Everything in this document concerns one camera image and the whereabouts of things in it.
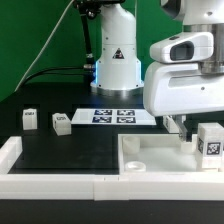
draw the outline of white robot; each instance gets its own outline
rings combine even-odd
[[[183,32],[151,46],[143,101],[154,116],[224,110],[224,1],[161,0]]]
[[[101,15],[102,55],[96,62],[92,92],[109,96],[135,95],[142,93],[141,62],[136,57],[136,19],[123,9],[125,0],[76,0],[84,27],[87,64],[94,59],[86,17],[94,19]]]

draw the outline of black cable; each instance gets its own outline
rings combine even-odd
[[[22,83],[21,83],[21,87],[24,86],[28,81],[30,81],[33,78],[36,78],[38,76],[41,75],[49,75],[49,74],[54,74],[54,75],[91,75],[92,76],[92,72],[90,73],[82,73],[82,74],[74,74],[74,73],[57,73],[56,71],[68,71],[68,70],[83,70],[83,67],[54,67],[54,68],[47,68],[47,69],[43,69],[39,72],[36,72],[30,76],[28,76]]]

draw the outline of blue light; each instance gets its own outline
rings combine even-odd
[[[98,63],[96,62],[96,76],[95,76],[95,83],[97,84],[98,83]]]

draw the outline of white plastic tray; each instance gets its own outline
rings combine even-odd
[[[224,174],[195,172],[194,156],[179,152],[177,135],[137,135],[138,156],[123,153],[124,136],[118,136],[120,175],[109,176],[7,174],[22,152],[21,138],[10,138],[0,149],[0,199],[224,200]],[[132,159],[146,171],[125,171]]]

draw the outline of small white block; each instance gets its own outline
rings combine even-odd
[[[126,154],[136,154],[140,150],[140,138],[137,136],[123,137],[123,151]]]
[[[23,110],[23,130],[37,129],[37,110],[27,109]]]
[[[57,135],[71,135],[72,125],[66,114],[53,114],[53,127]]]
[[[198,125],[197,169],[218,169],[222,166],[224,128],[218,123]]]
[[[175,134],[180,132],[173,118],[170,116],[163,116],[163,125],[169,133]]]
[[[200,123],[198,137],[204,142],[224,141],[224,128],[219,123]]]
[[[196,151],[196,144],[197,144],[197,135],[192,135],[191,142],[186,141],[181,142],[180,145],[181,152],[186,154],[194,154]]]

